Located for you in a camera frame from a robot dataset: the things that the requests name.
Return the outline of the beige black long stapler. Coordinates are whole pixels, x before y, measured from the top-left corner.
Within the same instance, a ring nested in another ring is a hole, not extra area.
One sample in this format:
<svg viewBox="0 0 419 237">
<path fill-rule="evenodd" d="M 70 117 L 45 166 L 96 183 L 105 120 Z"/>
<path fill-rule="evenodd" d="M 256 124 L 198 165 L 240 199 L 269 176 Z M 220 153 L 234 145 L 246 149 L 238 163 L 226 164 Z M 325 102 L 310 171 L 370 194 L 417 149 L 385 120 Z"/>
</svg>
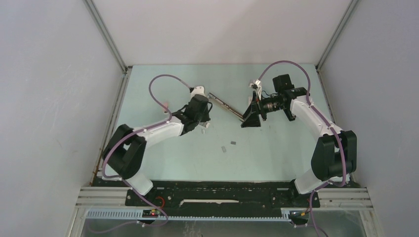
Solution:
<svg viewBox="0 0 419 237">
<path fill-rule="evenodd" d="M 235 108 L 233 108 L 232 106 L 230 106 L 229 104 L 227 104 L 226 102 L 221 100 L 219 97 L 215 96 L 212 93 L 208 93 L 207 97 L 213 104 L 216 104 L 217 106 L 219 106 L 223 110 L 232 113 L 235 117 L 238 118 L 238 120 L 240 122 L 244 121 L 242 113 L 240 113 L 238 110 L 236 110 Z"/>
</svg>

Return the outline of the pink stapler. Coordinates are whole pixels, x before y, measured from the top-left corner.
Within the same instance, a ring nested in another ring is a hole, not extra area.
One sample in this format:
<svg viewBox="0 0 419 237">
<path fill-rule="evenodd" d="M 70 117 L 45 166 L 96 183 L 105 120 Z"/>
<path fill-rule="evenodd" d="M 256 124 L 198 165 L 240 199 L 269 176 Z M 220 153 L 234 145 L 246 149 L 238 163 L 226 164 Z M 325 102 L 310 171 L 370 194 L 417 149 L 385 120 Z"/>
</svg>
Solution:
<svg viewBox="0 0 419 237">
<path fill-rule="evenodd" d="M 164 113 L 165 113 L 165 114 L 168 114 L 168 111 L 169 111 L 169 109 L 168 109 L 168 108 L 169 108 L 169 106 L 168 106 L 168 102 L 164 102 L 164 103 L 163 103 L 163 108 L 164 108 Z"/>
</svg>

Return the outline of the staple box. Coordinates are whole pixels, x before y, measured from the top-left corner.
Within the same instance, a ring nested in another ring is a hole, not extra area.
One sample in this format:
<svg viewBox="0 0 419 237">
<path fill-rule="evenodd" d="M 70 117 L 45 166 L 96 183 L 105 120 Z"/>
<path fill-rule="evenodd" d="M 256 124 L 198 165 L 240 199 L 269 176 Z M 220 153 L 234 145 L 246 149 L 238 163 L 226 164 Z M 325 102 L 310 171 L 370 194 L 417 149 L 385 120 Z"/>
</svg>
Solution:
<svg viewBox="0 0 419 237">
<path fill-rule="evenodd" d="M 208 128 L 210 123 L 209 122 L 202 122 L 202 123 L 200 123 L 200 125 L 204 128 Z"/>
</svg>

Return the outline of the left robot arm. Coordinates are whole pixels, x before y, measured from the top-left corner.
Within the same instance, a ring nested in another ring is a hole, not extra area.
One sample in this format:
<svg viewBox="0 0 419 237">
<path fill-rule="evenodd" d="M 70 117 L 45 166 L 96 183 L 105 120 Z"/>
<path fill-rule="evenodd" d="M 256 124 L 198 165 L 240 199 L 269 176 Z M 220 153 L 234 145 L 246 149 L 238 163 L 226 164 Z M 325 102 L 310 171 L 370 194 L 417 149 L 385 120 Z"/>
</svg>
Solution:
<svg viewBox="0 0 419 237">
<path fill-rule="evenodd" d="M 103 151 L 102 176 L 126 182 L 137 191 L 143 205 L 152 205 L 156 192 L 152 181 L 140 170 L 147 148 L 166 139 L 182 136 L 201 123 L 210 121 L 212 104 L 203 95 L 194 95 L 188 104 L 170 114 L 168 120 L 146 128 L 120 125 Z"/>
</svg>

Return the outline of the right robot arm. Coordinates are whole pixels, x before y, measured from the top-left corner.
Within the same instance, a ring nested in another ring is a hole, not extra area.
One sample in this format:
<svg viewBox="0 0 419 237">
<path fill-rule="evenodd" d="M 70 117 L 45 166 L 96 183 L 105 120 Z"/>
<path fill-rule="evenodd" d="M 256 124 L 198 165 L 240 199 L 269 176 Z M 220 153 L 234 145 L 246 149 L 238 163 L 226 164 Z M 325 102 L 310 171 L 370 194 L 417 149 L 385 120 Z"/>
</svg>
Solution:
<svg viewBox="0 0 419 237">
<path fill-rule="evenodd" d="M 293 181 L 288 202 L 301 206 L 307 193 L 327 184 L 344 185 L 357 168 L 357 136 L 344 131 L 315 107 L 304 87 L 295 87 L 288 74 L 273 78 L 275 93 L 262 96 L 260 80 L 250 83 L 253 89 L 249 107 L 243 114 L 242 128 L 260 127 L 267 114 L 284 111 L 289 121 L 299 119 L 317 140 L 311 167 Z"/>
</svg>

